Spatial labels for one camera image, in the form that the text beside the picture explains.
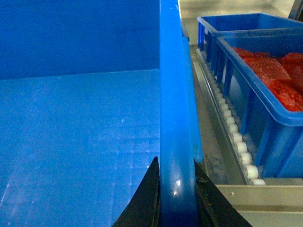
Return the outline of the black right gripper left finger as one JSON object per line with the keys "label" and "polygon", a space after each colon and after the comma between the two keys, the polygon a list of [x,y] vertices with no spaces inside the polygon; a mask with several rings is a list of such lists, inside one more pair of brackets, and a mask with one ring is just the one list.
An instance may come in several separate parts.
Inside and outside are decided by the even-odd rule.
{"label": "black right gripper left finger", "polygon": [[132,199],[114,227],[158,227],[160,220],[160,168],[154,157]]}

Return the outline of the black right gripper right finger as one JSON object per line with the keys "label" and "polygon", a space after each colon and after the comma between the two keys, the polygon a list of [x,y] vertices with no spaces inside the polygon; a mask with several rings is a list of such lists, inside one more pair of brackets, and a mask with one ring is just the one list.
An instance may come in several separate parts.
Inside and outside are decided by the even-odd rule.
{"label": "black right gripper right finger", "polygon": [[199,223],[202,227],[250,227],[251,224],[229,203],[210,180],[202,164],[195,163]]}

